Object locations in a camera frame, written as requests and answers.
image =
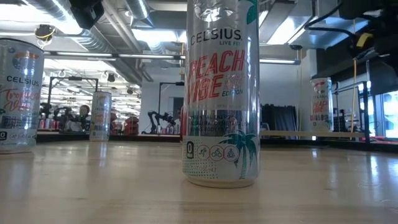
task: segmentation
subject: table surface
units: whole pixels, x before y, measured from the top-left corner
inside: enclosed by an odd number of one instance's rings
[[[0,155],[0,223],[397,223],[398,155],[272,148],[243,189],[187,182],[181,145],[39,144]]]

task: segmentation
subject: black cable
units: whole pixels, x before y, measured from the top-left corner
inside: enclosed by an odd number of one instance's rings
[[[330,12],[326,13],[325,15],[319,17],[318,19],[315,19],[311,22],[309,22],[308,24],[306,24],[304,26],[305,30],[315,30],[315,31],[330,31],[330,32],[341,32],[344,34],[347,34],[349,37],[351,37],[353,40],[356,39],[356,35],[351,33],[348,30],[344,30],[344,29],[337,29],[337,28],[328,28],[328,27],[310,27],[318,22],[321,22],[323,20],[325,20],[326,18],[330,17],[331,15],[333,15],[341,6],[343,5],[343,1],[340,1],[338,3],[338,5],[333,8]]]

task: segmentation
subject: tropical vibe can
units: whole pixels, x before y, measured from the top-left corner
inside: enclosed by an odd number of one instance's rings
[[[90,141],[109,141],[111,132],[112,94],[97,91],[93,94]]]
[[[188,2],[183,172],[208,187],[259,174],[257,0]]]
[[[0,39],[0,153],[29,152],[36,145],[43,51]]]
[[[313,131],[333,131],[333,97],[330,78],[311,80],[311,124]]]

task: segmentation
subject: palm tree graphic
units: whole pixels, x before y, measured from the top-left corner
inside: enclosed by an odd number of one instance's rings
[[[242,162],[242,170],[239,179],[246,178],[246,169],[247,169],[247,162],[246,162],[246,154],[249,154],[250,166],[253,162],[253,159],[257,161],[257,147],[256,143],[252,140],[256,137],[255,134],[245,134],[243,131],[238,130],[237,133],[231,133],[224,135],[227,139],[221,141],[219,144],[233,144],[239,151],[240,155],[243,155],[243,162]],[[235,167],[238,168],[239,158],[234,161]]]

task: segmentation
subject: air duct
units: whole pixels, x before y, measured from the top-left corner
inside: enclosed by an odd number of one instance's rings
[[[69,0],[21,0],[25,4],[36,8],[44,14],[51,15],[56,21],[56,26],[66,34],[81,35],[82,38],[74,38],[73,40],[81,45],[89,52],[114,52],[113,46],[100,34],[96,29],[97,34],[90,30],[82,29],[77,24],[77,21],[70,10],[71,4]],[[114,66],[117,70],[124,74],[126,81],[141,84],[142,77],[132,70],[124,61],[117,59],[115,62],[107,62]],[[134,77],[127,75],[133,71]]]
[[[126,5],[131,14],[131,26],[134,21],[142,21],[151,27],[154,26],[149,17],[150,7],[146,0],[126,0]]]

